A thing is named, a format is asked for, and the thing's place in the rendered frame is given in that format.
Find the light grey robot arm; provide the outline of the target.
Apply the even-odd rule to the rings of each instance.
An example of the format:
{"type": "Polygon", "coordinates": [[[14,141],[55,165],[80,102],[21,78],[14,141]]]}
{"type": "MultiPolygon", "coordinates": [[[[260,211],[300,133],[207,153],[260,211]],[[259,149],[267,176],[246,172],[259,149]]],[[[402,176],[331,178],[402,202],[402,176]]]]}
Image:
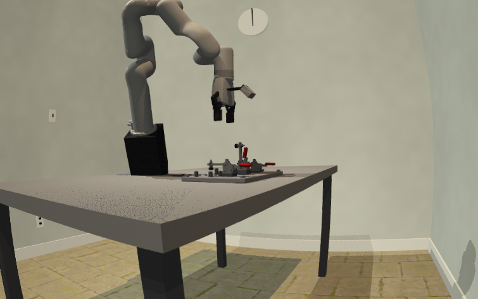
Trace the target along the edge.
{"type": "Polygon", "coordinates": [[[193,54],[198,65],[214,65],[214,79],[234,78],[234,52],[229,46],[220,46],[212,34],[194,23],[183,11],[180,0],[131,0],[122,11],[125,54],[137,59],[125,71],[129,91],[132,120],[130,133],[145,136],[157,130],[153,123],[151,98],[147,78],[156,70],[153,40],[143,35],[141,16],[158,15],[175,35],[193,40],[199,47],[193,54]],[[154,126],[153,126],[154,125],[154,126]]]}

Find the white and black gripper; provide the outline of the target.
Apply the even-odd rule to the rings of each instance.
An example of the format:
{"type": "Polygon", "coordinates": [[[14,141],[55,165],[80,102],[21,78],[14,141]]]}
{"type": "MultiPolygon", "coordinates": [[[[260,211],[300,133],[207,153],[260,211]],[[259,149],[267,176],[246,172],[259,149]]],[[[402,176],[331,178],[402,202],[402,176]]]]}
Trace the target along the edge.
{"type": "Polygon", "coordinates": [[[213,105],[214,121],[222,121],[221,107],[225,107],[227,110],[226,123],[234,123],[234,112],[236,106],[236,102],[234,101],[234,91],[227,90],[227,88],[234,87],[233,80],[234,78],[232,77],[217,77],[213,79],[211,103],[213,105]]]}

